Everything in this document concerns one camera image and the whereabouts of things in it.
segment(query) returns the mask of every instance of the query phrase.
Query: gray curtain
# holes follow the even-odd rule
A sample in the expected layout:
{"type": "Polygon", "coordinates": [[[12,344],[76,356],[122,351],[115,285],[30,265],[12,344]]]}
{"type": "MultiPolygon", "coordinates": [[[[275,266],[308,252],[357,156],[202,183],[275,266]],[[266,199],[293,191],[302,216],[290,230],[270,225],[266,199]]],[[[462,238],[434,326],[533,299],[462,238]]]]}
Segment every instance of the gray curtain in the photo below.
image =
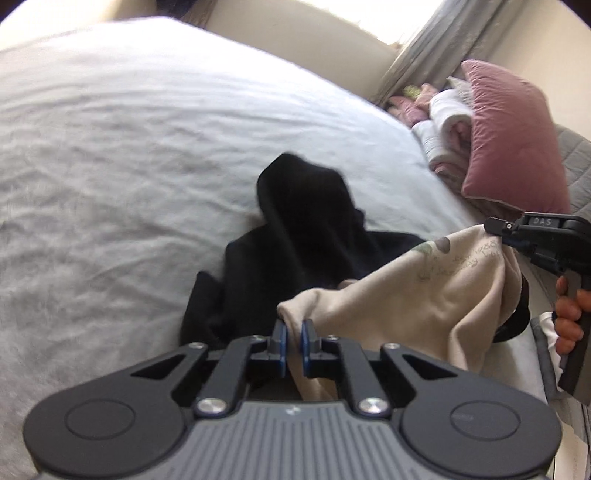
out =
{"type": "Polygon", "coordinates": [[[372,101],[385,106],[406,85],[442,88],[463,60],[486,60],[528,1],[444,0],[390,67],[372,101]]]}
{"type": "Polygon", "coordinates": [[[196,27],[206,28],[216,3],[217,0],[198,0],[189,13],[183,17],[183,21],[196,27]]]}
{"type": "Polygon", "coordinates": [[[156,0],[156,11],[159,15],[182,18],[197,0],[156,0]]]}

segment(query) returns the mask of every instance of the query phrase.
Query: window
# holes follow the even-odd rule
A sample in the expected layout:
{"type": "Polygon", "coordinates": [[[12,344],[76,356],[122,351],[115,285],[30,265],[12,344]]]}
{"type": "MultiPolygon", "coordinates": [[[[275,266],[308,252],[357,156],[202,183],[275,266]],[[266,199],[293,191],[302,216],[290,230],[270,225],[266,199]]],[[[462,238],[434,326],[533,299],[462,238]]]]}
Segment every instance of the window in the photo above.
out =
{"type": "Polygon", "coordinates": [[[403,47],[443,0],[300,0],[357,25],[388,45],[403,47]]]}

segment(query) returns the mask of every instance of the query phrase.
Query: beige cloth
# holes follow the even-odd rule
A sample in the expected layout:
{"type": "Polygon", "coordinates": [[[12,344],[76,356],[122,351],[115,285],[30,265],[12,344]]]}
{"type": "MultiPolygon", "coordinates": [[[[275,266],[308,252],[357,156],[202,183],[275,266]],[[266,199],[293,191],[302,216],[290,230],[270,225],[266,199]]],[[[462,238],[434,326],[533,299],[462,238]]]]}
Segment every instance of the beige cloth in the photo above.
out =
{"type": "Polygon", "coordinates": [[[421,244],[342,290],[313,288],[277,307],[289,330],[288,364],[305,400],[335,398],[334,384],[303,377],[297,345],[304,319],[319,336],[386,342],[478,372],[495,331],[521,294],[514,251],[476,225],[421,244]]]}

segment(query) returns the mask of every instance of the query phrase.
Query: ribbed gray surface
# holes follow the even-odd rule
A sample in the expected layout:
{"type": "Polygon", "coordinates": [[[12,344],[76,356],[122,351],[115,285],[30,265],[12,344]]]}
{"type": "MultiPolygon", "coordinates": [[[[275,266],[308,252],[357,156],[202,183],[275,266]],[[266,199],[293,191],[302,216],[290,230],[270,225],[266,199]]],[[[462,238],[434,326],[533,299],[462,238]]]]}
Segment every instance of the ribbed gray surface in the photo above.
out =
{"type": "MultiPolygon", "coordinates": [[[[353,417],[338,402],[247,402],[230,418],[197,423],[174,455],[129,477],[230,479],[450,480],[410,457],[387,423],[353,417]]],[[[55,477],[44,473],[35,480],[55,477]]]]}

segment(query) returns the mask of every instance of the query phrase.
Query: white bedsheet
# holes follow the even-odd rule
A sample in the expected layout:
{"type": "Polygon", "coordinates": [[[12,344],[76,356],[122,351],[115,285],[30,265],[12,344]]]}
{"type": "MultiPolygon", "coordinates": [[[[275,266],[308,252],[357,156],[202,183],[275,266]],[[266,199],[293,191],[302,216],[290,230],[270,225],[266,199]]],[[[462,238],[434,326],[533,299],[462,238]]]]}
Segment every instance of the white bedsheet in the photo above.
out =
{"type": "MultiPolygon", "coordinates": [[[[195,274],[260,224],[255,181],[282,152],[338,168],[370,228],[432,239],[480,219],[387,113],[188,25],[104,24],[0,60],[4,478],[34,472],[38,400],[175,347],[195,274]]],[[[511,345],[494,364],[519,357],[516,386],[539,394],[535,347],[511,345]]]]}

